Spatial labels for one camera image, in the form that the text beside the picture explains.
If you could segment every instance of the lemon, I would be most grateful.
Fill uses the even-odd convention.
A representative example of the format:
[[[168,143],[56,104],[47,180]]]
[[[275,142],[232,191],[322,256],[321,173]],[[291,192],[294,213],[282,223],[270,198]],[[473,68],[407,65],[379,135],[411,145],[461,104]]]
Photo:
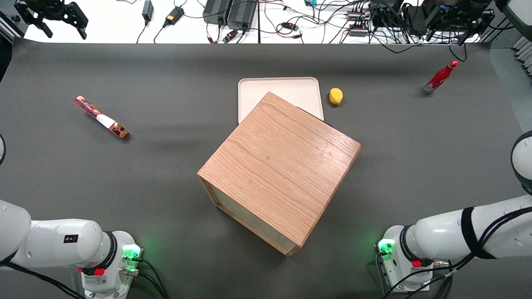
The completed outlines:
[[[344,98],[344,93],[339,88],[333,88],[329,92],[329,99],[331,103],[335,105],[339,105],[342,102],[342,99]]]

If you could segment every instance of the green led light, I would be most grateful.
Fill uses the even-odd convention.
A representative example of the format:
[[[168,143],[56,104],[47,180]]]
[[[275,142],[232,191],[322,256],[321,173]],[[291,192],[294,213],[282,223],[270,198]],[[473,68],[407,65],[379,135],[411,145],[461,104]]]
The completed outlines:
[[[124,247],[122,247],[122,256],[124,258],[138,258],[139,255],[140,247],[137,244],[124,245]]]
[[[395,241],[392,239],[382,239],[377,244],[382,255],[391,254],[395,248]]]

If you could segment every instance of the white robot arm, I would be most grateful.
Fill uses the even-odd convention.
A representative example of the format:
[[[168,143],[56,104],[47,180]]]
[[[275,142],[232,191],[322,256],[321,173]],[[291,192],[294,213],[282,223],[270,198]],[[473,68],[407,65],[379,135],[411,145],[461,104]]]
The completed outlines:
[[[0,164],[5,143],[0,135]],[[81,273],[85,296],[123,299],[143,250],[124,231],[102,231],[90,220],[32,220],[29,213],[0,200],[0,270],[69,267]]]
[[[532,213],[511,219],[483,246],[479,244],[495,220],[511,212],[532,210],[532,131],[519,137],[510,156],[527,195],[427,217],[411,226],[392,226],[384,233],[376,249],[386,281],[390,287],[397,285],[393,292],[428,290],[432,271],[416,272],[432,269],[438,259],[464,259],[470,254],[483,259],[532,255]]]

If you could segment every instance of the bottle cap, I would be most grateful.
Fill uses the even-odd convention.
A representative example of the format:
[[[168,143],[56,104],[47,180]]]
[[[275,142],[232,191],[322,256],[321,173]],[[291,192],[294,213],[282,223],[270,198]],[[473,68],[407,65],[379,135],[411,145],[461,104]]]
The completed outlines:
[[[449,67],[451,69],[456,68],[457,65],[458,65],[458,60],[451,60],[451,62],[449,62]]]

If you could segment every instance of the white tray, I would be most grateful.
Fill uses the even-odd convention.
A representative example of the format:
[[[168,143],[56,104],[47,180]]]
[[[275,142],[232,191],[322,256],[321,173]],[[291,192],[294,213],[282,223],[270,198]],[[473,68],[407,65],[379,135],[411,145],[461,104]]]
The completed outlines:
[[[320,86],[316,78],[246,78],[238,83],[238,123],[268,92],[323,120]]]

